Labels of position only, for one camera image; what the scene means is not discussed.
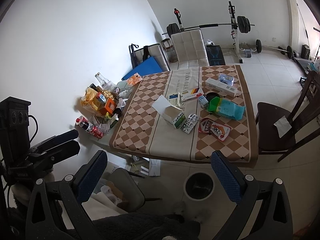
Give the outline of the red and white snack packet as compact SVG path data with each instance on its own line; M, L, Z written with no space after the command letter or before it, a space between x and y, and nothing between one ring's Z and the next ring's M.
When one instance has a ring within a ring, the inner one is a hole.
M218 140L225 141L229 136L231 128L226 125L219 124L210 118L203 118L200 121L199 133L214 135Z

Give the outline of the white round trash bin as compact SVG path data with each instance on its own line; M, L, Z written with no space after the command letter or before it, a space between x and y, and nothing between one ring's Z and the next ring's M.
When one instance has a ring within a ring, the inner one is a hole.
M207 172L195 172L185 179L183 190L190 200L204 201L213 194L215 181Z

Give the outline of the white weight bench rack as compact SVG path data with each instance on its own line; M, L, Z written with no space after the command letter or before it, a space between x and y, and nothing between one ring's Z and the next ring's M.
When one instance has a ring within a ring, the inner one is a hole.
M230 19L231 19L230 23L231 22L233 22L233 23L239 22L239 20L237 20L237 16L236 16L236 12L235 12L235 6L232 5L231 1L228 1L228 12L230 14ZM184 28L182 20L181 20L181 13L177 8L174 8L174 14L177 18L178 26L180 28ZM240 33L240 31L236 27L230 26L230 28L231 28L231 37L234 41L233 50L235 52L235 55L236 55L239 63L243 63L243 58L240 55L241 48L240 48L239 37L238 37L238 34Z

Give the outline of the open white green medicine box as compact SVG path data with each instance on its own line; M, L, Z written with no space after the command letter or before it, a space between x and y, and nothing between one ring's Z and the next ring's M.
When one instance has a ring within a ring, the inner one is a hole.
M163 95L152 104L152 107L166 122L176 129L179 129L185 122L183 111L172 105Z

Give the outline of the yellow snack bag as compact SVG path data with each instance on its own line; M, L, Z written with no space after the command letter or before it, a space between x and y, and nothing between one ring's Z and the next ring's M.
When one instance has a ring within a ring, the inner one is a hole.
M101 109L101 102L97 98L98 92L91 87L87 87L85 95L80 99L81 106L92 113L98 113Z

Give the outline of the blue cartoon plastic bag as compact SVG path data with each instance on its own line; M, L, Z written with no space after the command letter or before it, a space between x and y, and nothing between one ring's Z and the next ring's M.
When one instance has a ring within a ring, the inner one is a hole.
M220 73L219 74L219 81L221 83L228 85L228 86L232 86L234 83L234 77L227 75L227 74Z

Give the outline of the red cola bottle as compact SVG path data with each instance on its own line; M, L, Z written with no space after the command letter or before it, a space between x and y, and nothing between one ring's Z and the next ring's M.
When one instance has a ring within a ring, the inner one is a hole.
M90 123L84 116L78 117L75 121L75 124L98 139L101 139L104 135L97 126L94 126L92 123Z

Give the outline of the small red-blue milk carton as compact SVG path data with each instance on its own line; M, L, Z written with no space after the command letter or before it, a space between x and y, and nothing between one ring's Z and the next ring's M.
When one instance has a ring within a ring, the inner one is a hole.
M204 95L200 95L200 96L197 97L197 99L199 101L199 104L200 104L201 108L207 110L209 102L206 99L206 97Z

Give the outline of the orange white packet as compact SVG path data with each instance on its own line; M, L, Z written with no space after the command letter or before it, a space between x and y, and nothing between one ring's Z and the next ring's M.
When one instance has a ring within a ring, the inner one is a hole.
M129 86L133 87L142 80L143 80L143 78L138 73L135 73L127 79L127 84Z

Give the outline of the long white toothpaste box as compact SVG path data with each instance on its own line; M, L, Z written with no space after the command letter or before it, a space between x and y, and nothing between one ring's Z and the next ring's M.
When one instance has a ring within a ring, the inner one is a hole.
M219 90L221 92L224 92L225 94L228 94L230 96L236 96L237 89L233 86L227 85L225 83L220 82L219 80L208 78L205 81L206 86L211 87L215 90Z

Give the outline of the black round lid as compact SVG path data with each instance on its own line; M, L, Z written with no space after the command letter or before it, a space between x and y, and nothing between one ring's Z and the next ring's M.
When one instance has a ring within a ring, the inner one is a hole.
M211 102L211 100L215 97L220 98L220 95L215 92L209 92L209 93L205 94L205 98L207 99L208 102Z

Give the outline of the dark wooden chair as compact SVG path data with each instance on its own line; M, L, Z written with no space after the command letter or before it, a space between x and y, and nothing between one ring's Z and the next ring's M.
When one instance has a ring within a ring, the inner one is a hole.
M281 162L295 150L319 136L319 129L300 141L296 134L319 116L319 74L308 73L301 95L292 111L266 102L257 104L255 123L258 126L258 153L280 155Z

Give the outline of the blue flat board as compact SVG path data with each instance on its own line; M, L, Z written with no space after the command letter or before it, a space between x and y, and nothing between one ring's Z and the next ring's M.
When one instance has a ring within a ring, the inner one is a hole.
M134 74L138 73L140 76L150 75L150 74L157 74L161 73L163 70L157 63L154 57L149 57L137 67L133 68L129 71L125 76L122 77L122 80L127 80Z

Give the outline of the black barbell on rack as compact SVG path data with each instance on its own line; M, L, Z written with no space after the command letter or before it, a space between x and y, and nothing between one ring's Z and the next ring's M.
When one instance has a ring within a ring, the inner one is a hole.
M251 24L249 19L245 16L238 16L237 20L239 20L239 22L202 24L186 28L180 28L176 23L172 23L167 26L167 31L163 33L163 35L169 35L169 37L171 37L172 34L180 33L187 30L213 28L228 25L230 25L231 27L236 27L240 31L240 33L249 33L251 31L251 27L255 27L255 24Z

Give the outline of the clear glass bottle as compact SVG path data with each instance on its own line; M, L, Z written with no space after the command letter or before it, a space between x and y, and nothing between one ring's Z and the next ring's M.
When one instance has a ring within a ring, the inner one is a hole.
M112 91L116 88L116 85L112 81L108 80L107 78L104 78L100 72L97 72L95 77L100 82L100 85L103 90Z

